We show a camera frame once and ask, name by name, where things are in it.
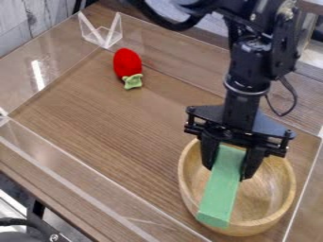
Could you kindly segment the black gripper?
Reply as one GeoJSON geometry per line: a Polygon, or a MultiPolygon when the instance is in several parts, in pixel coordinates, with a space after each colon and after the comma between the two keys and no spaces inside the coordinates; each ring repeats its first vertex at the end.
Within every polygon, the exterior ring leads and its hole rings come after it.
{"type": "Polygon", "coordinates": [[[211,170],[219,144],[246,149],[242,181],[251,179],[265,157],[285,157],[295,132],[274,121],[261,110],[258,95],[228,94],[222,105],[188,106],[184,131],[200,141],[203,166],[211,170]]]}

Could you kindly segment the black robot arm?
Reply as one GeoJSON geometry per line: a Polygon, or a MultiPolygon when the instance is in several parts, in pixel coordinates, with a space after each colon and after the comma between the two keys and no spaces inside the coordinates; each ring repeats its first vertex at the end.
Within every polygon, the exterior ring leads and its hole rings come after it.
{"type": "Polygon", "coordinates": [[[295,0],[174,0],[188,14],[186,21],[168,21],[146,0],[132,5],[156,24],[172,31],[195,26],[214,12],[223,16],[228,29],[230,69],[223,86],[224,104],[190,106],[184,131],[200,141],[202,163],[211,168],[219,156],[219,145],[246,149],[240,179],[250,179],[271,155],[287,155],[289,141],[295,133],[261,110],[271,82],[286,79],[299,58],[297,21],[301,16],[295,0]]]}

